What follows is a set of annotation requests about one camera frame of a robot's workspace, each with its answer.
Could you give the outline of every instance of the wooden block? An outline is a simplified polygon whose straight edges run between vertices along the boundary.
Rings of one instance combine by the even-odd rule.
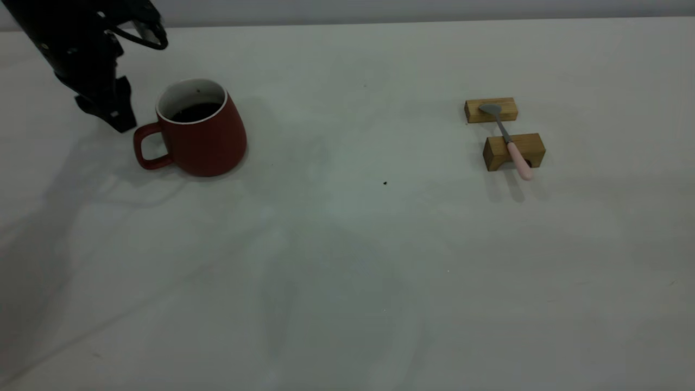
[[[536,168],[541,165],[543,156],[546,154],[546,146],[543,145],[541,136],[538,133],[531,134],[512,134],[512,141],[521,152],[521,156],[528,162],[529,166]],[[504,137],[488,137],[485,147],[482,150],[485,159],[485,166],[488,171],[497,169],[506,161],[512,161],[512,157],[507,150]]]
[[[478,122],[495,122],[495,116],[482,112],[479,107],[483,104],[499,104],[502,107],[500,119],[502,121],[516,121],[519,114],[514,98],[474,99],[467,100],[464,110],[469,124]]]

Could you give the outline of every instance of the metal spoon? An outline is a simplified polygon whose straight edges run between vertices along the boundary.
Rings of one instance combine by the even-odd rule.
[[[507,150],[509,151],[509,154],[512,156],[512,160],[514,160],[516,170],[518,171],[521,179],[525,181],[530,181],[531,179],[533,179],[533,171],[531,171],[531,167],[529,167],[528,164],[526,164],[526,160],[521,156],[521,152],[519,152],[519,149],[512,142],[512,138],[509,137],[509,133],[507,133],[507,130],[505,129],[504,125],[502,125],[502,120],[500,119],[502,107],[498,104],[483,104],[479,107],[479,109],[481,111],[484,111],[485,113],[492,114],[495,116],[495,119],[497,120],[497,125],[500,127],[500,131],[502,131],[502,135],[505,137],[505,143],[507,143]]]

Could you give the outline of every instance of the coffee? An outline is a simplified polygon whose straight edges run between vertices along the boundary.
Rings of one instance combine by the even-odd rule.
[[[172,121],[174,122],[195,122],[204,120],[210,115],[213,115],[220,109],[222,105],[219,103],[201,103],[195,106],[183,109],[180,112],[174,114]]]

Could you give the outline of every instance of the robotic arm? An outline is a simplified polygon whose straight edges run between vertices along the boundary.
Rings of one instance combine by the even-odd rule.
[[[116,79],[123,54],[117,34],[152,49],[168,45],[159,12],[149,0],[2,0],[53,67],[78,95],[77,105],[123,133],[137,125],[130,83]],[[140,37],[118,26],[133,22]]]

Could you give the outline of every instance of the white table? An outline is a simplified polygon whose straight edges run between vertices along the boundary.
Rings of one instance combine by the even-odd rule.
[[[168,33],[138,121],[219,81],[230,175],[142,170],[0,34],[4,390],[695,387],[695,18]],[[504,96],[533,182],[462,115]]]

